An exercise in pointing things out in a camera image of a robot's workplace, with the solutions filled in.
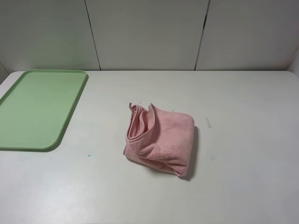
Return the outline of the green plastic tray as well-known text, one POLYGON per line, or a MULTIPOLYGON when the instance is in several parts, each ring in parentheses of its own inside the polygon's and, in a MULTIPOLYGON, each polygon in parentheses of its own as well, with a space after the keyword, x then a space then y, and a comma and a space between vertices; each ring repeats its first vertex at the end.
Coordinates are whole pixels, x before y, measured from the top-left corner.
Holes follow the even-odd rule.
POLYGON ((0 149, 55 149, 87 80, 88 75, 82 70, 24 72, 0 99, 0 149))

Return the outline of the pink terry towel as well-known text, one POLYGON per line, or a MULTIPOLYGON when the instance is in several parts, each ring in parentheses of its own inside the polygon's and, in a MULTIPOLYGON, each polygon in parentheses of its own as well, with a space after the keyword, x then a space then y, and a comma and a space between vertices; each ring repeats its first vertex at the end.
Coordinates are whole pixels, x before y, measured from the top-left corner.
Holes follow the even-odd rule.
POLYGON ((131 161, 179 177, 186 176, 194 138, 194 119, 150 104, 129 104, 130 123, 123 151, 131 161))

